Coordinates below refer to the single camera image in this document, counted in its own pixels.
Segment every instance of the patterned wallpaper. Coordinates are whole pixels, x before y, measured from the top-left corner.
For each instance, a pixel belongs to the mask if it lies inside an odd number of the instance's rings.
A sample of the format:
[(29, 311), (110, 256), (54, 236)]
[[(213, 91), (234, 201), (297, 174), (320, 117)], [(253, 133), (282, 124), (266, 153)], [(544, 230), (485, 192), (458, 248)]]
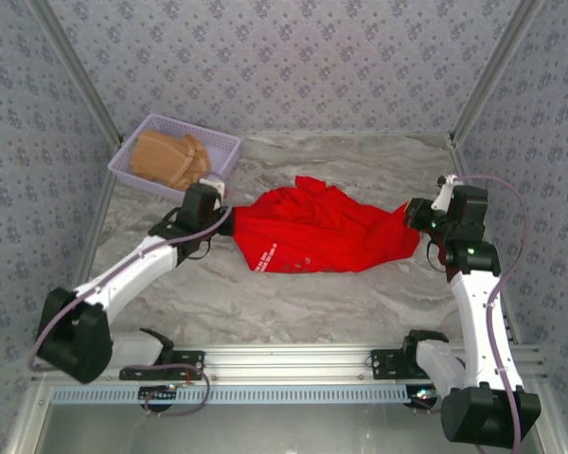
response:
[(0, 0), (0, 452), (50, 288), (69, 285), (111, 150), (23, 0)]
[(118, 128), (448, 131), (517, 0), (49, 0)]
[[(472, 170), (509, 179), (528, 203), (531, 237), (509, 297), (524, 340), (543, 345), (568, 422), (568, 0), (545, 3), (463, 150)], [(488, 226), (508, 264), (522, 215), (495, 186), (491, 206)]]

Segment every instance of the purple basket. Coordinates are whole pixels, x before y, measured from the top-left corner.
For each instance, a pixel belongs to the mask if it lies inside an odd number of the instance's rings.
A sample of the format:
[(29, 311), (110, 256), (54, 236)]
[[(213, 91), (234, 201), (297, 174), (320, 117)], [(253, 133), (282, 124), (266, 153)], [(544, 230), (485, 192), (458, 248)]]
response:
[(238, 137), (200, 128), (183, 121), (173, 120), (167, 116), (150, 113), (134, 131), (133, 135), (122, 145), (122, 148), (115, 154), (107, 168), (128, 186), (151, 192), (157, 196), (166, 197), (178, 203), (183, 201), (185, 191), (178, 191), (158, 182), (150, 182), (131, 173), (130, 161), (136, 145), (136, 139), (141, 131), (145, 130), (162, 132), (179, 139), (183, 139), (186, 134), (193, 135), (204, 144), (206, 152), (210, 156), (211, 170), (219, 173), (224, 178), (229, 176), (240, 157), (240, 139)]

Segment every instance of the brown object in basket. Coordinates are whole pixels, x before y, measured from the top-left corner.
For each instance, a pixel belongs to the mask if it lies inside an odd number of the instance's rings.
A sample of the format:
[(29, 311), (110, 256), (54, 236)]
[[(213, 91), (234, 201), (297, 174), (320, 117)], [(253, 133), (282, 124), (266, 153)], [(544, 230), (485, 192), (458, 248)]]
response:
[(189, 134), (179, 140), (161, 132), (143, 131), (130, 166), (138, 177), (186, 190), (210, 169), (210, 159), (202, 142)]

